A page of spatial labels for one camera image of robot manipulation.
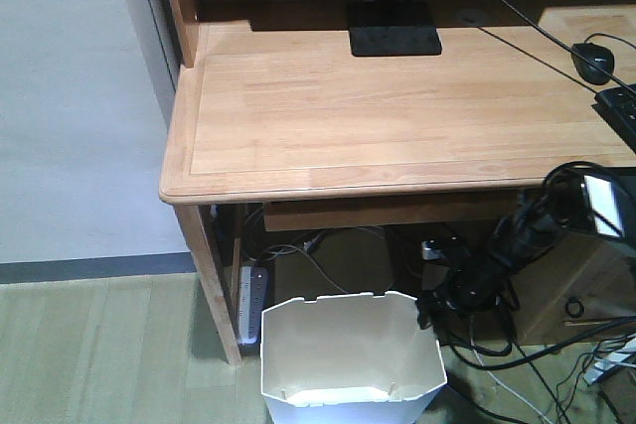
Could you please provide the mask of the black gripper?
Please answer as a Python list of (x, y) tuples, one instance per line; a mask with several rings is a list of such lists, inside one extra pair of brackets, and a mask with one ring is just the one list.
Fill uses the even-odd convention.
[(461, 261), (442, 260), (449, 265), (443, 279), (435, 287), (423, 289), (416, 299), (422, 329), (430, 328), (444, 313), (466, 316), (492, 308), (506, 282), (517, 273), (510, 261), (487, 250), (469, 249)]

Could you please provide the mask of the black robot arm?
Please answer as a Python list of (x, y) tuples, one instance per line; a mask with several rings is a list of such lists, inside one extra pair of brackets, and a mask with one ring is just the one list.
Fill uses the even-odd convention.
[(492, 308), (510, 278), (551, 251), (568, 233), (599, 238), (635, 254), (635, 169), (574, 161), (544, 178), (539, 194), (500, 219), (483, 244), (460, 238), (421, 244), (425, 260), (449, 265), (443, 280), (416, 300), (425, 330), (444, 313), (466, 316)]

